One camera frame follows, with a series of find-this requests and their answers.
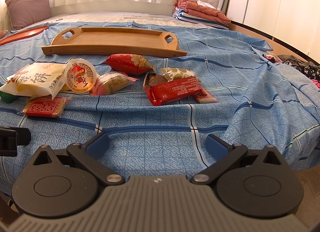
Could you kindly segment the small red cracker packet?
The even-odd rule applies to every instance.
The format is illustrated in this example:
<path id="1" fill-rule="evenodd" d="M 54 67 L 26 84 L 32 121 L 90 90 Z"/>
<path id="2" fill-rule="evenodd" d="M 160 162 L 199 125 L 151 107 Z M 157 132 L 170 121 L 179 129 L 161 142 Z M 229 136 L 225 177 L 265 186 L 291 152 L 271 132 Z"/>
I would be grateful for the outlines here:
<path id="1" fill-rule="evenodd" d="M 200 104 L 217 103 L 218 100 L 212 96 L 207 90 L 202 90 L 198 94 L 193 95 L 193 98 Z"/>

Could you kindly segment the pink white pastry packet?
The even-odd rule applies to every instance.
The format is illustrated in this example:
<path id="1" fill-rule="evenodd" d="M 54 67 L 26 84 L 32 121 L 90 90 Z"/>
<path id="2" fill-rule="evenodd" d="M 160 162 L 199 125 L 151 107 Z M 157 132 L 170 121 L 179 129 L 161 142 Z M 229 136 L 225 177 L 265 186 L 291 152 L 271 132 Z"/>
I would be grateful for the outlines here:
<path id="1" fill-rule="evenodd" d="M 95 85 L 89 91 L 91 96 L 105 96 L 133 84 L 138 79 L 128 76 L 124 72 L 107 72 L 97 78 Z"/>

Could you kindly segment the red square cracker packet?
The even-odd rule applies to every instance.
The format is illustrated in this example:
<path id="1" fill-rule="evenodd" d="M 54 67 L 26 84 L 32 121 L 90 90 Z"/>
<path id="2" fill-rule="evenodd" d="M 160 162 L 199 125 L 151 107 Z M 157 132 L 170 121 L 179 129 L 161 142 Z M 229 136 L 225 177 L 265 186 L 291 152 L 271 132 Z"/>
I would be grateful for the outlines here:
<path id="1" fill-rule="evenodd" d="M 61 117 L 62 113 L 71 100 L 71 97 L 40 97 L 28 101 L 22 110 L 25 116 L 30 117 Z"/>

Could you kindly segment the long red snack bar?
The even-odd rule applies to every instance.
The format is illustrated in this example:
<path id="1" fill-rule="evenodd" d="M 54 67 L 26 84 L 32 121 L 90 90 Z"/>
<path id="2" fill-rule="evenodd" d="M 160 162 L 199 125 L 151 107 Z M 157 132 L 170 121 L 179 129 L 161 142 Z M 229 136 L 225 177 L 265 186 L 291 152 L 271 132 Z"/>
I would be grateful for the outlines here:
<path id="1" fill-rule="evenodd" d="M 202 86 L 200 86 L 195 77 L 176 79 L 145 89 L 153 106 L 166 105 L 167 103 L 193 96 L 201 91 Z"/>

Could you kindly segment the jelly cup with red lid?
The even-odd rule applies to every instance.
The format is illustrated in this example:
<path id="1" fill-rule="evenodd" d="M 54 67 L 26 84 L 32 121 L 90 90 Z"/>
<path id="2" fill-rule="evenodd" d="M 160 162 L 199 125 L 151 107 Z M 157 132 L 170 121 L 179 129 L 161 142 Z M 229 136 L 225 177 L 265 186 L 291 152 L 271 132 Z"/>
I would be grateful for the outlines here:
<path id="1" fill-rule="evenodd" d="M 92 63 L 82 58 L 71 59 L 64 71 L 65 84 L 73 92 L 89 92 L 97 80 L 97 72 Z"/>

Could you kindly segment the white gold dotted snack packet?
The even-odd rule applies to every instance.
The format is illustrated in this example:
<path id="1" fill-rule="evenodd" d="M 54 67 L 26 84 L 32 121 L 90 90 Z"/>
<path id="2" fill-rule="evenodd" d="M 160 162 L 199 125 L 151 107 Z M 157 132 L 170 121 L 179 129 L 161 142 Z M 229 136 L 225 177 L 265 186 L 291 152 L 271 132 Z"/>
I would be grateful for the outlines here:
<path id="1" fill-rule="evenodd" d="M 173 81 L 176 79 L 195 77 L 198 82 L 201 82 L 199 77 L 194 71 L 179 69 L 179 68 L 161 68 L 160 72 L 165 77 L 167 81 Z"/>

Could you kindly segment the brown peanut snack packet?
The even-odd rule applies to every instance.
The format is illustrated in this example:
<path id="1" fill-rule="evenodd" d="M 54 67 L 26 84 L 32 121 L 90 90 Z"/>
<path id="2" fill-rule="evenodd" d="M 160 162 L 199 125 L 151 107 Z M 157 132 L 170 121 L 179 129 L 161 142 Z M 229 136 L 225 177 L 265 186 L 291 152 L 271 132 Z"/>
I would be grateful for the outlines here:
<path id="1" fill-rule="evenodd" d="M 154 85 L 161 84 L 167 82 L 166 77 L 163 75 L 158 75 L 153 71 L 149 71 L 146 73 L 144 82 L 143 82 L 143 89 L 149 89 Z"/>

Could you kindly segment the white flower cake packet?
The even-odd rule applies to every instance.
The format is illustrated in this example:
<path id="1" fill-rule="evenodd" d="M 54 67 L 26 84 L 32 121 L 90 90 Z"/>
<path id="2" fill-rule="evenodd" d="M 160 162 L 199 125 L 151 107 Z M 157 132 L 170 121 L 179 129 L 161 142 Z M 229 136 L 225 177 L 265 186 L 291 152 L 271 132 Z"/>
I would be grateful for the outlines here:
<path id="1" fill-rule="evenodd" d="M 1 87 L 1 91 L 15 96 L 52 98 L 65 84 L 66 64 L 33 63 L 20 69 Z"/>

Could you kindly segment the red nut snack bag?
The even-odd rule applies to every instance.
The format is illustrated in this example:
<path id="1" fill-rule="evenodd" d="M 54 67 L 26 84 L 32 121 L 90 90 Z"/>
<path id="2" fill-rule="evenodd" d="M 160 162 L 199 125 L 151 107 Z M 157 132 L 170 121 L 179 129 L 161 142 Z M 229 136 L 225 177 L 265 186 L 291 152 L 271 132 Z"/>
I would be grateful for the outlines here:
<path id="1" fill-rule="evenodd" d="M 151 63 L 143 56 L 127 53 L 110 55 L 107 58 L 106 63 L 116 71 L 134 76 L 140 76 L 150 70 L 156 70 L 156 67 L 151 65 Z"/>

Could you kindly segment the blue plaid bed sheet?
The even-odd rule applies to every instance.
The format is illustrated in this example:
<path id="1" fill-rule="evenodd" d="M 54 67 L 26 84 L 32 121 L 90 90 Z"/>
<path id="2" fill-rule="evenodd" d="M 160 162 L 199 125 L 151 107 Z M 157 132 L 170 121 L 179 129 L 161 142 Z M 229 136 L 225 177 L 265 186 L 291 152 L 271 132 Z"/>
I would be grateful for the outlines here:
<path id="1" fill-rule="evenodd" d="M 1 46 L 1 192 L 42 145 L 88 151 L 125 178 L 186 175 L 232 146 L 275 146 L 296 171 L 319 165 L 319 88 L 263 39 L 136 22 L 38 25 Z"/>

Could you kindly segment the small colourful toy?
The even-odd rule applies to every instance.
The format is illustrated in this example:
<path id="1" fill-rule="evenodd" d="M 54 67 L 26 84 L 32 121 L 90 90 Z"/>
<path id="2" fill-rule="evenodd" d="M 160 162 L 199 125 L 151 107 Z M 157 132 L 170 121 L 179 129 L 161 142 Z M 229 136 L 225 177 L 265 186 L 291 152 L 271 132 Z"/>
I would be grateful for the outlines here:
<path id="1" fill-rule="evenodd" d="M 278 56 L 271 53 L 263 53 L 263 57 L 272 63 L 282 63 L 282 60 Z"/>

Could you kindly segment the dark floral clothes pile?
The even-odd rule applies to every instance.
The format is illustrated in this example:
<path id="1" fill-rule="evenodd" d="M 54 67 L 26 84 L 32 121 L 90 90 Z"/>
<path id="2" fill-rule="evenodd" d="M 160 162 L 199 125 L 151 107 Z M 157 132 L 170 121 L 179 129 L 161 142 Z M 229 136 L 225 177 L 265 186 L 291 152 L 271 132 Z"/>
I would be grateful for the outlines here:
<path id="1" fill-rule="evenodd" d="M 319 88 L 320 69 L 313 62 L 303 61 L 293 55 L 278 55 L 279 59 L 308 77 Z"/>

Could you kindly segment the red plastic tray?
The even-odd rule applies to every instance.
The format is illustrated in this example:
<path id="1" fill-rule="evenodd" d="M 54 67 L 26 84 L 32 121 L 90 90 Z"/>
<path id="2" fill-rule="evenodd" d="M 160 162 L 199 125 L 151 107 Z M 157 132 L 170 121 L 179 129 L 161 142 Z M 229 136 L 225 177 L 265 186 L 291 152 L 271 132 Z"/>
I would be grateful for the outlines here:
<path id="1" fill-rule="evenodd" d="M 48 29 L 49 26 L 41 26 L 41 27 L 35 27 L 33 29 L 28 29 L 28 30 L 23 30 L 20 32 L 12 33 L 12 34 L 7 34 L 5 37 L 3 37 L 0 41 L 0 46 L 16 42 L 18 40 L 23 40 L 27 38 L 34 37 L 40 33 L 42 33 L 44 30 Z"/>

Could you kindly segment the folded red and striped blankets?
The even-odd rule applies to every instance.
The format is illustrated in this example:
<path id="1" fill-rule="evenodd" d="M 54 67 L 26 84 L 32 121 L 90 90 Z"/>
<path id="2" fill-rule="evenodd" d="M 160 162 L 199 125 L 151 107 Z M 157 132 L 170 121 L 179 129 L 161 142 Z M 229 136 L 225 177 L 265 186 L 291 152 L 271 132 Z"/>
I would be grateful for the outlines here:
<path id="1" fill-rule="evenodd" d="M 177 0 L 172 16 L 180 21 L 228 30 L 231 20 L 220 10 L 200 0 Z"/>

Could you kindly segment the purple pillow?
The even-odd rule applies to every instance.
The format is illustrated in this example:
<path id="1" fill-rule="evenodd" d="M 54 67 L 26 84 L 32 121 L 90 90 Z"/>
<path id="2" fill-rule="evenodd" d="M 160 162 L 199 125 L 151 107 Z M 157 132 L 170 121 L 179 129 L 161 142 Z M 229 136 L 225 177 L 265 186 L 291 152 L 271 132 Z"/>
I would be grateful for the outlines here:
<path id="1" fill-rule="evenodd" d="M 23 29 L 52 16 L 49 0 L 6 0 L 5 3 L 13 30 Z"/>

